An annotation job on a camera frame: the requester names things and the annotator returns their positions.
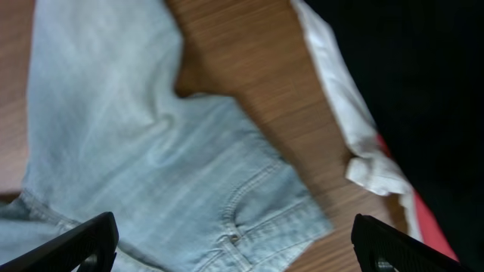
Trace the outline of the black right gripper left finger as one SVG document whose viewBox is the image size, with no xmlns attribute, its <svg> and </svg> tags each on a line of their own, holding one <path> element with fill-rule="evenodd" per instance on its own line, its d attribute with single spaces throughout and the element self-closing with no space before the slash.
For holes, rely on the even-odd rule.
<svg viewBox="0 0 484 272">
<path fill-rule="evenodd" d="M 104 212 L 1 266 L 1 272 L 111 272 L 119 232 Z"/>
</svg>

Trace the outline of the light blue denim shorts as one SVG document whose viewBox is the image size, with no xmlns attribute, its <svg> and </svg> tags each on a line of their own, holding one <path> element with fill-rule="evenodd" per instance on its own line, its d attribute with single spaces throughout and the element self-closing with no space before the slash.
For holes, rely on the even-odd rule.
<svg viewBox="0 0 484 272">
<path fill-rule="evenodd" d="M 331 224 L 232 97 L 181 98 L 164 2 L 36 2 L 29 159 L 1 207 L 10 261 L 102 212 L 116 271 L 283 271 Z"/>
</svg>

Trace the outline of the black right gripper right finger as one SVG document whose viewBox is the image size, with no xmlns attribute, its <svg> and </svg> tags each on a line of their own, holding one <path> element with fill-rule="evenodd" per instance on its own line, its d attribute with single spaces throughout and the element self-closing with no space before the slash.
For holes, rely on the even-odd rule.
<svg viewBox="0 0 484 272">
<path fill-rule="evenodd" d="M 357 214 L 351 241 L 362 272 L 468 272 L 459 262 L 370 215 Z"/>
</svg>

